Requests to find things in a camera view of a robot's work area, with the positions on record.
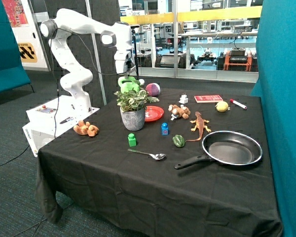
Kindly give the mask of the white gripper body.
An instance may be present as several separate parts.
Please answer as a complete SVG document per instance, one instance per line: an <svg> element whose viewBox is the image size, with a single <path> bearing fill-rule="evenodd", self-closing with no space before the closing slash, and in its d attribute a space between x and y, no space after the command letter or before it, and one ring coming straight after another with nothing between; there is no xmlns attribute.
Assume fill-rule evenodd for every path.
<svg viewBox="0 0 296 237"><path fill-rule="evenodd" d="M117 74L130 74L135 70L134 58L131 51L117 51L114 55Z"/></svg>

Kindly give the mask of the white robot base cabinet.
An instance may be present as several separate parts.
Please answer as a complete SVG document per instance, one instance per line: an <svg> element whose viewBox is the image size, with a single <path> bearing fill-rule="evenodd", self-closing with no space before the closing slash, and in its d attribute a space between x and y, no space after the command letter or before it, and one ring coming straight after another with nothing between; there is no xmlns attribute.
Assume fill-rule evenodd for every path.
<svg viewBox="0 0 296 237"><path fill-rule="evenodd" d="M78 111L74 109L74 99L66 95L27 110L30 122L23 126L23 131L34 156L37 157L40 148L98 110L92 107L89 112Z"/></svg>

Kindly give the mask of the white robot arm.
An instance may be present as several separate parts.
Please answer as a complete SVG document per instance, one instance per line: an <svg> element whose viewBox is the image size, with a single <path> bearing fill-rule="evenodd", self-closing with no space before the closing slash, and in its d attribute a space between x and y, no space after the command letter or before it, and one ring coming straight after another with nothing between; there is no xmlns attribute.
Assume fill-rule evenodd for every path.
<svg viewBox="0 0 296 237"><path fill-rule="evenodd" d="M83 86L92 81L93 74L74 57L67 44L69 36L73 33L99 34L103 46L117 49L114 55L117 74L126 76L135 68L132 29L127 23L116 22L109 26L71 9L61 8L57 11L56 18L41 23L40 31L49 39L52 54L61 68L69 71L60 79L60 84L73 97L74 110L77 113L92 110L89 94L83 90Z"/></svg>

